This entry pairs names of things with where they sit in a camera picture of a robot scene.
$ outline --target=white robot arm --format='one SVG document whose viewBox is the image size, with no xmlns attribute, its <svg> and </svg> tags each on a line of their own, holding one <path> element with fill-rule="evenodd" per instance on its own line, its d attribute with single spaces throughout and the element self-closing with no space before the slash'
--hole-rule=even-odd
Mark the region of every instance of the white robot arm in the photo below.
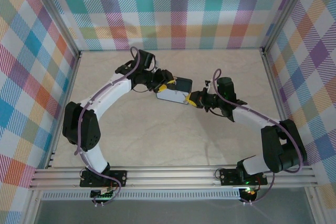
<svg viewBox="0 0 336 224">
<path fill-rule="evenodd" d="M 149 91 L 155 93 L 175 87 L 174 77 L 169 71 L 157 68 L 153 54 L 143 50 L 139 50 L 139 53 L 140 63 L 137 67 L 136 57 L 120 66 L 112 78 L 95 94 L 80 103 L 70 102 L 66 106 L 62 133 L 71 144 L 78 146 L 80 143 L 80 148 L 77 149 L 86 165 L 98 173 L 109 169 L 109 164 L 99 147 L 98 121 L 105 111 L 137 84 L 143 84 Z M 132 74 L 123 78 L 134 68 L 136 69 Z"/>
<path fill-rule="evenodd" d="M 137 58 L 127 62 L 120 66 L 112 78 L 94 95 L 80 103 L 70 102 L 66 106 L 63 135 L 70 143 L 79 146 L 78 150 L 81 151 L 81 156 L 86 165 L 103 176 L 110 173 L 110 165 L 104 159 L 98 143 L 100 139 L 98 121 L 105 111 L 137 84 L 143 84 L 147 86 L 149 91 L 155 93 L 166 88 L 175 88 L 176 82 L 169 71 L 161 70 L 155 66 L 152 70 L 149 70 L 153 59 L 155 62 L 154 55 L 140 50 L 138 67 L 135 67 Z M 306 150 L 293 121 L 266 120 L 267 117 L 265 116 L 250 113 L 249 105 L 244 101 L 237 100 L 234 85 L 230 78 L 218 78 L 216 81 L 217 94 L 209 94 L 208 88 L 204 88 L 202 91 L 190 93 L 186 97 L 186 101 L 197 108 L 204 108 L 206 112 L 212 112 L 211 109 L 219 108 L 222 117 L 256 130 L 260 134 L 263 144 L 263 154 L 239 161 L 235 171 L 228 171 L 223 175 L 227 182 L 222 183 L 221 181 L 222 185 L 248 184 L 262 178 L 260 175 L 264 172 L 278 173 L 293 167 L 299 164 L 301 158 L 298 156 L 297 149 L 299 149 L 302 160 L 307 160 Z M 226 102 L 220 99 L 219 95 L 225 97 Z M 298 148 L 295 148 L 292 140 L 289 141 L 281 128 L 290 133 Z M 286 144 L 281 144 L 280 139 L 287 140 Z"/>
<path fill-rule="evenodd" d="M 301 158 L 303 162 L 307 160 L 306 150 L 292 120 L 280 121 L 268 118 L 259 112 L 252 113 L 251 107 L 246 102 L 237 100 L 231 78 L 218 78 L 216 82 L 213 83 L 214 87 L 217 87 L 216 94 L 209 94 L 208 88 L 205 87 L 202 91 L 189 94 L 186 101 L 199 109 L 205 109 L 206 112 L 214 113 L 212 109 L 219 108 L 222 115 L 217 115 L 249 126 L 260 134 L 263 144 L 262 155 L 249 157 L 237 163 L 237 168 L 233 172 L 237 180 L 229 179 L 229 182 L 235 185 L 248 184 L 255 182 L 256 176 L 260 177 L 264 172 L 278 173 L 300 164 Z M 286 143 L 281 144 L 280 139 L 286 140 Z"/>
</svg>

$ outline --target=smartphone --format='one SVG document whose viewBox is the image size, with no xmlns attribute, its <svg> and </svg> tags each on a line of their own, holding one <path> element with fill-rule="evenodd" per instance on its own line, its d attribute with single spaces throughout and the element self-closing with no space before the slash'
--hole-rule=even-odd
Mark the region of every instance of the smartphone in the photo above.
<svg viewBox="0 0 336 224">
<path fill-rule="evenodd" d="M 165 89 L 156 93 L 156 97 L 161 100 L 188 104 L 185 97 L 191 93 L 192 85 L 193 81 L 191 79 L 177 77 L 175 90 Z"/>
</svg>

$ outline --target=plaid fabric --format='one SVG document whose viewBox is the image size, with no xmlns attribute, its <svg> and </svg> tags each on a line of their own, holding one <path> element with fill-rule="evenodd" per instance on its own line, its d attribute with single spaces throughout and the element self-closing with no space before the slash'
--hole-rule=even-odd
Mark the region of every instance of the plaid fabric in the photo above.
<svg viewBox="0 0 336 224">
<path fill-rule="evenodd" d="M 274 28 L 275 24 L 278 22 L 279 17 L 281 16 L 284 7 L 288 4 L 288 1 L 289 0 L 282 0 L 281 1 L 281 4 L 279 5 L 279 8 L 278 8 L 278 10 L 275 14 L 275 17 L 273 18 L 273 21 L 272 21 L 271 25 L 269 26 L 269 28 L 267 30 L 266 36 L 264 37 L 264 39 L 261 43 L 262 47 L 264 47 L 266 45 L 266 42 L 268 41 L 269 35 L 272 33 L 273 28 Z"/>
<path fill-rule="evenodd" d="M 256 48 L 278 9 L 276 0 L 54 1 L 83 50 Z"/>
<path fill-rule="evenodd" d="M 75 62 L 41 0 L 0 0 L 0 223 L 18 223 Z"/>
<path fill-rule="evenodd" d="M 299 0 L 269 58 L 336 220 L 336 0 Z"/>
</svg>

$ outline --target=aluminum rail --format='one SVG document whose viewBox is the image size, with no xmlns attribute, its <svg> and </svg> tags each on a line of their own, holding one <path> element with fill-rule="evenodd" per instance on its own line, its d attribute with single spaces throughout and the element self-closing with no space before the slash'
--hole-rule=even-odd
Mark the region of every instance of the aluminum rail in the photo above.
<svg viewBox="0 0 336 224">
<path fill-rule="evenodd" d="M 112 167 L 112 170 L 127 170 L 126 189 L 214 189 L 246 188 L 248 186 L 221 186 L 214 174 L 218 168 L 230 166 L 168 166 L 168 167 Z M 83 167 L 38 169 L 31 181 L 33 190 L 90 189 L 79 186 L 79 173 Z M 272 175 L 267 175 L 270 183 Z M 298 174 L 280 172 L 276 174 L 275 188 L 294 188 L 317 185 L 310 166 Z"/>
</svg>

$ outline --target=purple cable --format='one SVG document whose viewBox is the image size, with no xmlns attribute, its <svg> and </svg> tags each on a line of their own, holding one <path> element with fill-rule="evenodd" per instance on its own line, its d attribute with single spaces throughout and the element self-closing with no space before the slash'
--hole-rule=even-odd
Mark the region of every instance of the purple cable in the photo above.
<svg viewBox="0 0 336 224">
<path fill-rule="evenodd" d="M 83 115 L 85 113 L 85 110 L 90 106 L 90 102 L 93 102 L 102 92 L 104 92 L 108 87 L 110 86 L 114 86 L 117 82 L 122 81 L 124 79 L 126 79 L 129 75 L 131 75 L 134 71 L 136 71 L 136 69 L 138 68 L 139 64 L 140 64 L 140 52 L 138 50 L 138 48 L 136 47 L 131 47 L 130 51 L 131 51 L 131 55 L 133 56 L 133 58 L 135 59 L 135 56 L 133 54 L 133 49 L 135 49 L 137 51 L 137 55 L 138 55 L 138 60 L 136 61 L 137 63 L 135 64 L 135 67 L 128 72 L 127 74 L 125 74 L 123 77 L 113 81 L 112 83 L 108 83 L 106 84 L 104 87 L 102 87 L 96 94 L 94 94 L 94 96 L 86 103 L 86 105 L 84 106 L 84 108 L 82 109 L 82 111 L 80 112 L 79 118 L 78 118 L 78 125 L 77 125 L 77 129 L 78 129 L 78 138 L 77 138 L 77 149 L 75 151 L 75 155 L 77 155 L 80 152 L 80 147 L 81 147 L 81 125 L 82 125 L 82 119 L 83 119 Z"/>
<path fill-rule="evenodd" d="M 75 151 L 75 153 L 74 153 L 75 155 L 77 155 L 78 153 L 80 153 L 80 150 L 81 150 L 81 139 L 82 139 L 82 138 L 81 138 L 81 123 L 82 123 L 83 115 L 84 115 L 86 109 L 90 106 L 90 103 L 93 102 L 93 101 L 94 101 L 94 100 L 95 100 L 95 99 L 96 99 L 102 92 L 104 92 L 108 87 L 110 87 L 110 86 L 114 86 L 114 85 L 115 85 L 116 83 L 118 83 L 119 81 L 122 81 L 122 80 L 126 79 L 129 75 L 131 75 L 131 74 L 132 74 L 134 71 L 136 71 L 136 69 L 138 68 L 138 66 L 139 66 L 139 64 L 140 64 L 140 52 L 139 52 L 138 48 L 136 48 L 136 47 L 131 47 L 131 48 L 130 48 L 130 51 L 131 51 L 131 55 L 132 55 L 133 59 L 135 59 L 135 56 L 134 56 L 133 51 L 132 51 L 133 49 L 135 49 L 135 50 L 137 51 L 136 55 L 138 56 L 138 60 L 136 61 L 137 63 L 135 64 L 134 68 L 133 68 L 130 72 L 128 72 L 127 74 L 125 74 L 124 76 L 122 76 L 121 78 L 119 78 L 119 79 L 113 81 L 112 83 L 108 83 L 108 84 L 106 84 L 106 85 L 105 85 L 103 88 L 101 88 L 96 94 L 94 94 L 94 96 L 93 96 L 93 97 L 86 103 L 86 105 L 85 105 L 85 106 L 83 107 L 83 109 L 81 110 L 80 115 L 79 115 L 79 118 L 78 118 L 78 125 L 77 125 L 77 129 L 78 129 L 78 132 L 77 132 L 78 139 L 77 139 L 77 149 L 76 149 L 76 151 Z M 94 169 L 89 165 L 89 162 L 86 160 L 86 158 L 85 158 L 82 154 L 80 154 L 80 156 L 81 156 L 83 162 L 85 163 L 85 165 L 88 167 L 88 169 L 89 169 L 90 171 L 92 171 L 93 173 L 95 173 L 95 174 L 97 174 L 97 175 L 99 175 L 99 176 L 101 176 L 101 177 L 103 177 L 103 178 L 107 178 L 107 179 L 110 179 L 110 180 L 115 181 L 115 182 L 118 183 L 119 188 L 118 188 L 117 193 L 116 193 L 111 199 L 109 199 L 107 202 L 105 202 L 105 205 L 111 203 L 111 202 L 116 198 L 116 196 L 119 194 L 119 192 L 120 192 L 120 190 L 121 190 L 121 183 L 119 182 L 119 180 L 117 180 L 117 179 L 115 179 L 115 178 L 112 178 L 112 177 L 109 177 L 109 176 L 106 176 L 106 175 L 104 175 L 104 174 L 101 174 L 101 173 L 97 172 L 96 170 L 94 170 Z M 97 204 L 97 202 L 96 202 L 96 198 L 93 198 L 93 202 L 94 202 L 95 204 Z"/>
<path fill-rule="evenodd" d="M 279 123 L 275 122 L 275 121 L 272 120 L 271 118 L 269 118 L 269 117 L 267 117 L 267 116 L 265 116 L 265 115 L 263 115 L 263 114 L 261 114 L 261 113 L 255 111 L 255 110 L 252 110 L 252 109 L 250 109 L 250 108 L 241 106 L 241 105 L 239 105 L 239 104 L 237 104 L 237 103 L 234 103 L 234 102 L 230 102 L 230 101 L 226 100 L 224 97 L 222 97 L 221 94 L 218 92 L 217 86 L 216 86 L 216 84 L 215 84 L 215 82 L 220 78 L 221 75 L 222 75 L 222 70 L 221 70 L 220 68 L 218 68 L 218 69 L 214 72 L 214 75 L 213 75 L 213 77 L 212 77 L 212 82 L 213 82 L 213 86 L 214 86 L 214 89 L 215 89 L 216 94 L 217 94 L 217 95 L 218 95 L 224 102 L 226 102 L 226 103 L 228 103 L 228 104 L 231 104 L 231 105 L 233 105 L 233 106 L 239 107 L 239 108 L 241 108 L 241 109 L 243 109 L 243 110 L 250 111 L 251 113 L 253 113 L 253 114 L 259 116 L 260 118 L 262 118 L 262 119 L 264 119 L 264 120 L 266 120 L 266 121 L 268 121 L 268 122 L 270 122 L 270 123 L 272 123 L 272 124 L 278 126 L 278 127 L 279 127 L 279 128 L 280 128 L 280 129 L 281 129 L 281 130 L 282 130 L 282 131 L 289 137 L 289 139 L 290 139 L 290 141 L 292 142 L 292 144 L 293 144 L 293 146 L 294 146 L 294 148 L 295 148 L 295 150 L 296 150 L 296 152 L 297 152 L 297 154 L 298 154 L 298 157 L 299 157 L 299 168 L 298 168 L 297 170 L 294 170 L 294 171 L 291 171 L 291 170 L 285 170 L 285 171 L 288 172 L 288 173 L 298 173 L 299 171 L 301 171 L 301 170 L 302 170 L 302 167 L 303 167 L 303 158 L 302 158 L 302 155 L 301 155 L 301 152 L 300 152 L 300 149 L 299 149 L 298 145 L 295 143 L 294 138 L 289 134 L 289 132 L 288 132 L 283 126 L 281 126 Z M 269 188 L 267 189 L 267 191 L 266 191 L 260 198 L 258 198 L 257 200 L 255 200 L 254 202 L 258 202 L 258 201 L 260 201 L 261 199 L 263 199 L 263 198 L 268 194 L 268 192 L 272 189 L 272 187 L 273 187 L 273 185 L 274 185 L 274 181 L 275 181 L 275 173 L 273 173 L 272 182 L 271 182 Z"/>
</svg>

